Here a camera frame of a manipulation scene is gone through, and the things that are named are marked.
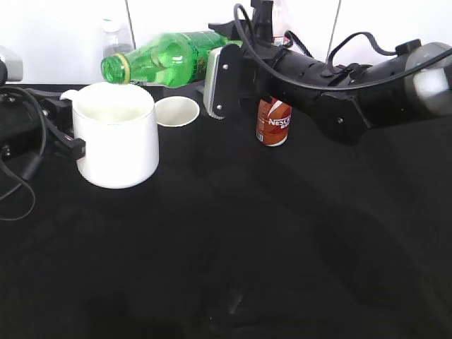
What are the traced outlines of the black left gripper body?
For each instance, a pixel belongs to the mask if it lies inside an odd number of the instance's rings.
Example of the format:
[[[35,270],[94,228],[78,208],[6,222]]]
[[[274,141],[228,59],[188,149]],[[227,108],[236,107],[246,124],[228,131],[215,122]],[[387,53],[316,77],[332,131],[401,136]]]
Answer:
[[[61,95],[60,93],[32,88],[27,88],[26,91],[37,102],[44,97],[56,97],[59,99]],[[32,152],[37,153],[40,150],[41,142],[42,127],[34,106],[21,94],[2,88],[1,148],[8,148],[5,158],[9,160],[22,155],[29,155]]]

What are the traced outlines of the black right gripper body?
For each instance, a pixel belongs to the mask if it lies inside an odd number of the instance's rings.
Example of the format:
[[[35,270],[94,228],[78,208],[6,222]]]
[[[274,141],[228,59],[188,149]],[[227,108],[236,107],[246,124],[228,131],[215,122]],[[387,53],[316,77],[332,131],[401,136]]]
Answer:
[[[208,54],[203,87],[206,114],[223,120],[242,108],[242,100],[258,97],[258,66],[240,47],[227,44]]]

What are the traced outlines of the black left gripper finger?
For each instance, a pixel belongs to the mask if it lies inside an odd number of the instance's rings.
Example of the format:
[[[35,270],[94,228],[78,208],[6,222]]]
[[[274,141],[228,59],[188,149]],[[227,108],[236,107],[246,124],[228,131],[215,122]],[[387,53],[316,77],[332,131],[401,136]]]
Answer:
[[[69,131],[72,128],[72,104],[69,100],[56,97],[39,99],[41,107],[48,113],[48,119],[60,130]]]
[[[68,159],[81,159],[85,156],[85,141],[81,138],[72,138],[58,130],[55,125],[49,125],[52,136],[52,150],[58,156]]]

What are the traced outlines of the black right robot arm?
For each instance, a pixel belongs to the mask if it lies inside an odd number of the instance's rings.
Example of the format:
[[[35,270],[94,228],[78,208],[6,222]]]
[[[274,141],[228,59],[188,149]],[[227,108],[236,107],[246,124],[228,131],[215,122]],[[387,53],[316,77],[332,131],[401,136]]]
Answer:
[[[255,54],[236,45],[214,49],[203,89],[216,119],[241,103],[279,100],[308,115],[319,130],[354,144],[370,129],[451,114],[451,47],[412,40],[377,65],[334,66],[274,45]]]

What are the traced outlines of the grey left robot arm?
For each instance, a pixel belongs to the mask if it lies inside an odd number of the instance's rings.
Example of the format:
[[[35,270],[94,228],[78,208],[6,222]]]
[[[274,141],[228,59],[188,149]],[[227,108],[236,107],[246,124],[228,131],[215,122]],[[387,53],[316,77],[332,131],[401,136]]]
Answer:
[[[1,47],[1,148],[8,155],[43,154],[51,141],[72,160],[85,155],[85,141],[71,135],[71,103],[60,93],[7,86],[23,79],[23,61]]]

